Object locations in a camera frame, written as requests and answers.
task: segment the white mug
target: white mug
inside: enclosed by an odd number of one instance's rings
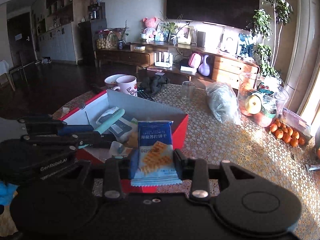
[[[117,78],[123,77],[123,76],[126,76],[126,75],[125,74],[116,74],[116,75],[112,75],[112,76],[107,77],[104,80],[104,83],[105,83],[107,89],[114,88],[117,85],[117,82],[116,82]]]
[[[119,89],[120,92],[137,96],[137,78],[135,76],[123,76],[116,80],[117,86],[112,88],[112,90]]]

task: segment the speaker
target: speaker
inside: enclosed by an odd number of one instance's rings
[[[198,32],[197,33],[197,47],[204,48],[205,43],[205,32]]]

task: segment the pink case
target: pink case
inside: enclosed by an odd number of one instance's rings
[[[188,65],[192,68],[198,68],[201,63],[201,56],[198,53],[192,53]]]

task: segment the yellow apple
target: yellow apple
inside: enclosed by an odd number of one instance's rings
[[[256,95],[251,95],[245,100],[244,107],[250,114],[257,114],[261,111],[261,100]]]

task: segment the flat screen television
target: flat screen television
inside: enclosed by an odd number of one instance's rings
[[[167,0],[166,16],[245,29],[251,22],[259,0]]]

